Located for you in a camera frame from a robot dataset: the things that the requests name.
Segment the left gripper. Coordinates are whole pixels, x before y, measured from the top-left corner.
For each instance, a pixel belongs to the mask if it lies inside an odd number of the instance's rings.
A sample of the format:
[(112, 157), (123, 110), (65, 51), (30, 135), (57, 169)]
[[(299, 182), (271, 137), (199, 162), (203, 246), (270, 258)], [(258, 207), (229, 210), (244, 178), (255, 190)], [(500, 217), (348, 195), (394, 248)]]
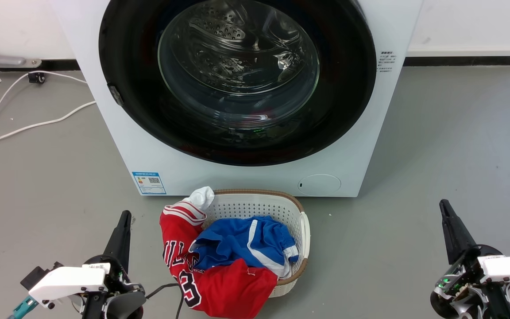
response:
[(146, 302), (143, 285), (132, 282), (128, 277), (132, 214), (129, 210), (121, 213), (107, 243), (104, 255), (94, 256), (86, 264), (107, 263), (110, 266), (103, 283), (95, 291), (83, 293), (85, 304), (84, 319), (141, 319)]

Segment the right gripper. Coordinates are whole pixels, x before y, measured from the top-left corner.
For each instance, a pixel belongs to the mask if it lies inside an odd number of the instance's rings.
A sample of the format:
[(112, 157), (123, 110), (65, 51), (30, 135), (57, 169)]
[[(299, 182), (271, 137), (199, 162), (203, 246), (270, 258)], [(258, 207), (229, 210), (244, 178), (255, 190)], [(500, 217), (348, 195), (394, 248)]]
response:
[(449, 200), (440, 201), (447, 252), (447, 272), (430, 295), (433, 310), (444, 319), (510, 319), (508, 279), (485, 279), (481, 263), (502, 254), (475, 240)]

